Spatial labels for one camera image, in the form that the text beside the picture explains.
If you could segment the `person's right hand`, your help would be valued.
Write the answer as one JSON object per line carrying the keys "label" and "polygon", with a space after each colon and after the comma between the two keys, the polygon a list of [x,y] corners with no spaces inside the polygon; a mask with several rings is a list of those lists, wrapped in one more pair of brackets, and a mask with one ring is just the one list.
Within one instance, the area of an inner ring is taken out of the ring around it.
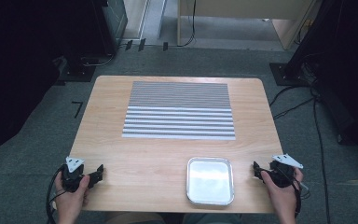
{"label": "person's right hand", "polygon": [[302,172],[298,168],[294,168],[295,181],[293,186],[287,188],[277,187],[270,178],[270,175],[265,171],[261,172],[261,176],[267,186],[268,196],[280,223],[296,224],[296,191],[300,190],[299,182],[303,179]]}

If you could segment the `person's left hand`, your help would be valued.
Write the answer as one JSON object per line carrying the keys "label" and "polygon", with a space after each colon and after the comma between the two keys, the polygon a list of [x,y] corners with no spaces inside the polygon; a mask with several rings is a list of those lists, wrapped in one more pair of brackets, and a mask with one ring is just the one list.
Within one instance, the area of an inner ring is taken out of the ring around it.
{"label": "person's left hand", "polygon": [[77,191],[65,192],[55,199],[58,211],[58,224],[75,224],[82,207],[88,203],[90,177],[85,175]]}

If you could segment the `light wooden desk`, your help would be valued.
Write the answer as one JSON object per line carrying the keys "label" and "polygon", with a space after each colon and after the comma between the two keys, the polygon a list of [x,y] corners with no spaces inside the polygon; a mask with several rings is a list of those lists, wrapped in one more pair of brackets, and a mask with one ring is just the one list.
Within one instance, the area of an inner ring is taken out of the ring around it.
{"label": "light wooden desk", "polygon": [[317,0],[176,0],[177,44],[184,16],[271,19],[283,49],[290,49]]}

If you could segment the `black curtain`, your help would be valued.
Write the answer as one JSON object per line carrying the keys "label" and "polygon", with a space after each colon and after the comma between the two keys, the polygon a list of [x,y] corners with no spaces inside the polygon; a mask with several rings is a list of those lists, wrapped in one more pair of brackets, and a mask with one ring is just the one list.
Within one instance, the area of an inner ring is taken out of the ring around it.
{"label": "black curtain", "polygon": [[53,60],[92,0],[0,0],[0,146],[16,135],[59,77]]}
{"label": "black curtain", "polygon": [[288,68],[308,65],[341,137],[358,146],[358,0],[323,0]]}

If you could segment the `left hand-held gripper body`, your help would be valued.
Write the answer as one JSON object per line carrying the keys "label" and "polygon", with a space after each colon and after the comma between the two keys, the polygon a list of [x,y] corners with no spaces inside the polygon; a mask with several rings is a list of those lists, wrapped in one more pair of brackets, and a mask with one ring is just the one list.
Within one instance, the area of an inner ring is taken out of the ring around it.
{"label": "left hand-held gripper body", "polygon": [[75,192],[83,178],[84,161],[82,159],[66,157],[62,169],[62,187],[66,191]]}

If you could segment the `silver metal tray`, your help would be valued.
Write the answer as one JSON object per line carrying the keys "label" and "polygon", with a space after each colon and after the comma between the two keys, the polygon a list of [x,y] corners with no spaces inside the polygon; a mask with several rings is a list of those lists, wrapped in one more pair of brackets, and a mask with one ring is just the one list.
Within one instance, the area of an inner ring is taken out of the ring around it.
{"label": "silver metal tray", "polygon": [[231,204],[234,200],[231,163],[223,158],[191,158],[186,168],[186,196],[193,204]]}

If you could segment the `dark cabinet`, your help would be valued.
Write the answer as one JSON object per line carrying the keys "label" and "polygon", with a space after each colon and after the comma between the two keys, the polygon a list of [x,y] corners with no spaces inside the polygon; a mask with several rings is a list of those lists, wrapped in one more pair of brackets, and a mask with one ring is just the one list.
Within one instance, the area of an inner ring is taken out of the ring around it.
{"label": "dark cabinet", "polygon": [[113,44],[113,50],[117,50],[128,22],[124,0],[102,0],[102,3],[108,39]]}

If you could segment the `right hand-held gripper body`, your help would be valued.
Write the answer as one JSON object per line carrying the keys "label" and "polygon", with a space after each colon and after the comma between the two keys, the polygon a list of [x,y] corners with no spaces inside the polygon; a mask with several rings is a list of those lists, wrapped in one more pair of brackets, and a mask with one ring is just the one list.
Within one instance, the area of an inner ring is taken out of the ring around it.
{"label": "right hand-held gripper body", "polygon": [[273,155],[269,164],[268,174],[273,183],[279,188],[286,188],[294,181],[295,168],[303,169],[304,166],[288,154]]}

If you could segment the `grey white striped placemat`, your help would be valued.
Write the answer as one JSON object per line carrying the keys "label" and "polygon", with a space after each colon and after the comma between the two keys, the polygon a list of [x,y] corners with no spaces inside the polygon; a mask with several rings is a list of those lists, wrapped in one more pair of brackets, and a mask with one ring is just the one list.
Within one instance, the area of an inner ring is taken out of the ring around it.
{"label": "grey white striped placemat", "polygon": [[135,81],[122,135],[232,141],[236,134],[228,85]]}

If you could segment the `black stand base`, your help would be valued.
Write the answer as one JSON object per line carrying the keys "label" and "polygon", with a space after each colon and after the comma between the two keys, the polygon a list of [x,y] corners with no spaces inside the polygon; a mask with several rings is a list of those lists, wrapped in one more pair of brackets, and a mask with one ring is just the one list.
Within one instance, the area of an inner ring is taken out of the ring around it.
{"label": "black stand base", "polygon": [[293,73],[287,63],[270,63],[269,68],[278,86],[308,87],[309,82],[301,75]]}
{"label": "black stand base", "polygon": [[95,66],[90,64],[84,65],[68,61],[65,57],[60,58],[59,65],[60,75],[58,80],[61,82],[91,82],[94,75]]}

